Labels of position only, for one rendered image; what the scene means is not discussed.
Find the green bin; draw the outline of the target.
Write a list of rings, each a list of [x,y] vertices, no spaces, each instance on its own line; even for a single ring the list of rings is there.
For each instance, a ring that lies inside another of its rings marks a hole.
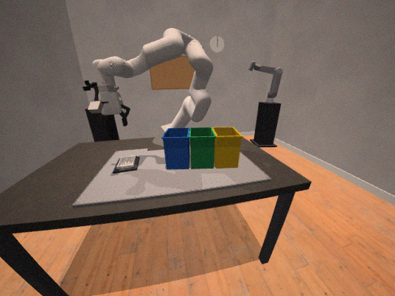
[[[190,127],[191,169],[214,168],[214,141],[211,127]]]

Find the blue open bin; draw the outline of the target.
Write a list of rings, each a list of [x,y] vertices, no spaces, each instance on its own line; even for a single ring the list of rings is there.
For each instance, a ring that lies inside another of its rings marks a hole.
[[[189,169],[189,127],[168,128],[162,136],[167,169]]]

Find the yellow open-top bin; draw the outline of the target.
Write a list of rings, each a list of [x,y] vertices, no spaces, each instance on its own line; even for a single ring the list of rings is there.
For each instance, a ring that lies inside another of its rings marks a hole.
[[[212,129],[216,135],[214,142],[216,169],[238,168],[243,136],[234,127],[212,127]]]

